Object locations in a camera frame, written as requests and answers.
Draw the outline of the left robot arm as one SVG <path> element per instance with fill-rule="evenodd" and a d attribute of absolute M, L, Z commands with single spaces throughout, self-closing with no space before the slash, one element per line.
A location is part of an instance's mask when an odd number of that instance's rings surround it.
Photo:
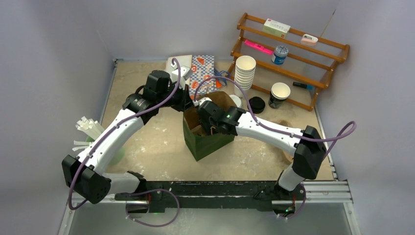
<path fill-rule="evenodd" d="M 108 128 L 76 157 L 62 161 L 64 178 L 70 193 L 76 192 L 86 201 L 97 204 L 108 194 L 127 193 L 133 200 L 146 194 L 145 179 L 139 173 L 106 173 L 106 168 L 126 141 L 140 130 L 162 107 L 183 112 L 193 106 L 186 80 L 188 67 L 172 73 L 154 70 L 147 76 L 142 93 L 129 95 Z"/>

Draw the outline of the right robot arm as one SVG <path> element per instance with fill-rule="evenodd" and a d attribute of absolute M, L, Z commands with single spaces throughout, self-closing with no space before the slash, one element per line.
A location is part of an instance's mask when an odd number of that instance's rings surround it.
<path fill-rule="evenodd" d="M 235 106 L 222 109 L 209 98 L 196 104 L 199 122 L 208 134 L 243 136 L 271 144 L 293 156 L 275 185 L 276 196 L 287 199 L 303 180 L 316 179 L 325 158 L 326 147 L 316 128 L 279 125 Z"/>

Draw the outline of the green paper bag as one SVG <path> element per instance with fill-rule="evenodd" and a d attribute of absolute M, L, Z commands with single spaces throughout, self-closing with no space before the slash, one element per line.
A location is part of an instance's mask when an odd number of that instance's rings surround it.
<path fill-rule="evenodd" d="M 223 110 L 235 105 L 231 97 L 224 91 L 209 93 L 201 97 L 210 98 Z M 203 159 L 234 141 L 233 135 L 212 134 L 211 130 L 205 131 L 199 122 L 199 115 L 196 113 L 195 107 L 191 107 L 183 114 L 183 133 L 185 144 L 195 161 Z"/>

